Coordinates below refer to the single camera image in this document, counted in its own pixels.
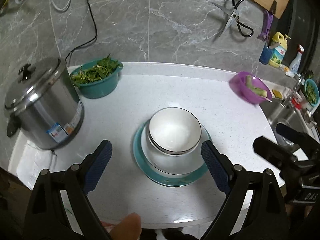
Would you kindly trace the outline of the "person's left hand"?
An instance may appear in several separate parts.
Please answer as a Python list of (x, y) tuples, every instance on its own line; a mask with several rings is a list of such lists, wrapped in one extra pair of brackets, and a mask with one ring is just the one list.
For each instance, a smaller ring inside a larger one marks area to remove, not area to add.
[(110, 231), (110, 236), (112, 239), (117, 240), (137, 240), (139, 239), (141, 232), (140, 215), (131, 213)]

